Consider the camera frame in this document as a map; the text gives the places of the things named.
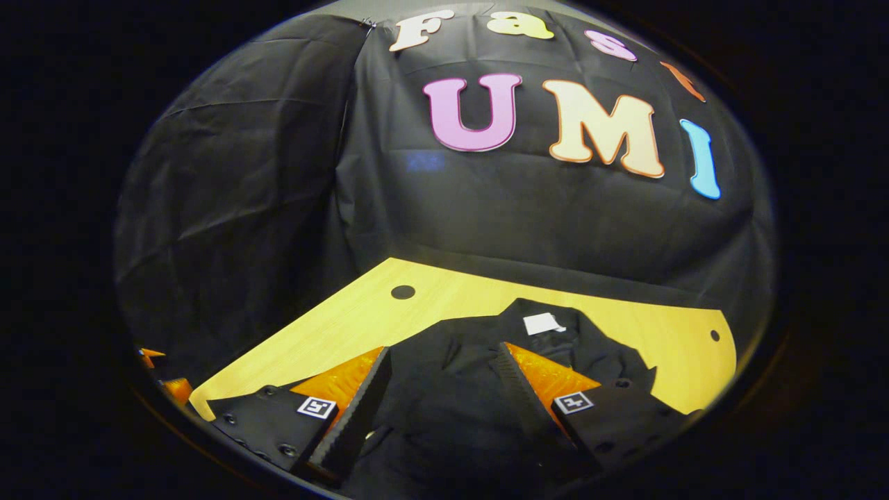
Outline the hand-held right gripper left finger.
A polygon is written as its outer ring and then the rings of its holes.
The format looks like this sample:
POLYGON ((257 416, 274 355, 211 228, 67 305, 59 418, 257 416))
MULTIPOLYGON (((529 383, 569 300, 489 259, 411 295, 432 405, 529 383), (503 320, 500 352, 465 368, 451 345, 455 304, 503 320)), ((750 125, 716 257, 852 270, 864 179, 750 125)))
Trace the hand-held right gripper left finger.
POLYGON ((292 386, 210 399, 213 427, 305 480, 337 487, 349 475, 392 376, 380 346, 292 386))

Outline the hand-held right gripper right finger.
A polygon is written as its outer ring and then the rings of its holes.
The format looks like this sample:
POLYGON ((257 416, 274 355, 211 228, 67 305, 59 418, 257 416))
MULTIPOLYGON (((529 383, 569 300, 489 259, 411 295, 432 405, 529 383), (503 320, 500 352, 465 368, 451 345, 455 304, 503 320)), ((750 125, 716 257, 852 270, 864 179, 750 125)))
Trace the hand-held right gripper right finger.
POLYGON ((626 378, 597 382, 502 342, 496 369, 540 465, 555 480, 603 476, 672 439, 692 420, 626 378))

